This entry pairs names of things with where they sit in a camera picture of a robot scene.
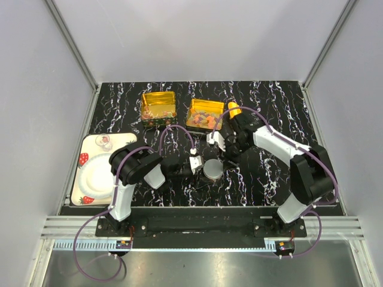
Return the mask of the white jar lid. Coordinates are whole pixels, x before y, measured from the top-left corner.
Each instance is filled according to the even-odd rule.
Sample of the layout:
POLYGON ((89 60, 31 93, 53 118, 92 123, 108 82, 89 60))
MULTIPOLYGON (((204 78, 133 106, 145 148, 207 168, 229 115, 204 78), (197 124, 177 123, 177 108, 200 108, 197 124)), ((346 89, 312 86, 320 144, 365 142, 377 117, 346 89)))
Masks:
POLYGON ((223 174, 223 163, 218 159, 207 160, 203 166, 204 175, 215 176, 220 173, 223 174))

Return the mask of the yellow plastic scoop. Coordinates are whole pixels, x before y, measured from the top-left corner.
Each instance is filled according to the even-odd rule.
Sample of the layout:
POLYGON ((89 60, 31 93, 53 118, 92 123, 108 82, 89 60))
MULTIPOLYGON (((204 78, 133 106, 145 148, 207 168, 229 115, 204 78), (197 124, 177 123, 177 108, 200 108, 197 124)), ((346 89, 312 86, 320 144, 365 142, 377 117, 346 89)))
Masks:
POLYGON ((242 109, 239 108, 239 105, 236 102, 229 102, 228 103, 228 109, 229 109, 229 118, 233 119, 235 116, 242 113, 242 109))

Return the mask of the gold tin with gummies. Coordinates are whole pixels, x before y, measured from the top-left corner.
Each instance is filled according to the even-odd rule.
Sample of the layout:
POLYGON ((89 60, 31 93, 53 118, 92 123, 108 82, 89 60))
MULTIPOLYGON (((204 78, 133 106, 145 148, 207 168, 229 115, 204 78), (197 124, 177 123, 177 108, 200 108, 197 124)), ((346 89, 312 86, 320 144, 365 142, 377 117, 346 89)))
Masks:
POLYGON ((223 120, 219 119, 224 112, 224 103, 213 100, 192 99, 186 117, 186 126, 203 131, 221 130, 223 120))

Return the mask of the gold tin with lollipops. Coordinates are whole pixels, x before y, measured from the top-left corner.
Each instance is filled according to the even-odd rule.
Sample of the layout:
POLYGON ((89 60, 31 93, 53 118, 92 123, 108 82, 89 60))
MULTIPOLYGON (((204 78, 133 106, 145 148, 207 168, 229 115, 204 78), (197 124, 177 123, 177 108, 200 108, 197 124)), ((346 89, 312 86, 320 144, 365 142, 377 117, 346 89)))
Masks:
POLYGON ((141 97, 141 122, 145 127, 177 123, 174 91, 144 93, 141 97))

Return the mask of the clear plastic jar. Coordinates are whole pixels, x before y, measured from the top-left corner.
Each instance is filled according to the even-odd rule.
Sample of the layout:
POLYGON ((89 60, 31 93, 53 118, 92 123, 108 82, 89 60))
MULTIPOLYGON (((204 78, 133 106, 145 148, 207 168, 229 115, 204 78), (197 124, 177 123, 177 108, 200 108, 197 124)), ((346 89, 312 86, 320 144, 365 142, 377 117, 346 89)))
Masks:
POLYGON ((209 183, 215 184, 223 178, 223 174, 220 173, 220 174, 215 175, 215 176, 206 175, 205 177, 209 183))

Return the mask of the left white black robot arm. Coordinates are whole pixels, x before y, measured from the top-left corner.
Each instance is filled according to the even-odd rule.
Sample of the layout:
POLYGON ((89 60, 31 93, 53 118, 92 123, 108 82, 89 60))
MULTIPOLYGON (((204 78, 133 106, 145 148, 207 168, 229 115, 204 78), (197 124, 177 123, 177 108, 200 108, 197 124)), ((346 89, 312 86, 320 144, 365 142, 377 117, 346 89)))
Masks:
POLYGON ((131 215, 135 187, 144 181, 152 189, 164 193, 174 181, 191 178, 190 163, 163 158, 142 141, 127 144, 114 151, 108 160, 115 182, 112 201, 105 216, 108 229, 117 237, 129 231, 128 217, 131 215))

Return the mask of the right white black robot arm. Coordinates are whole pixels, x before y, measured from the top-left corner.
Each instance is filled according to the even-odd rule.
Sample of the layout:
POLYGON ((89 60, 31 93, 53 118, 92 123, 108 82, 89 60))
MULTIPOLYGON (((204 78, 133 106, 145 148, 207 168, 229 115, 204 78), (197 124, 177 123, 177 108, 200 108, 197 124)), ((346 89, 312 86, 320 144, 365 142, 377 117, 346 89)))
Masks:
POLYGON ((224 139, 225 159, 238 164, 242 154, 257 147, 289 167, 291 194, 278 207, 277 219, 271 223, 275 235, 287 236, 293 230, 293 222, 311 204, 335 190, 336 178, 327 150, 320 145, 301 145, 245 114, 229 117, 229 123, 233 133, 224 139))

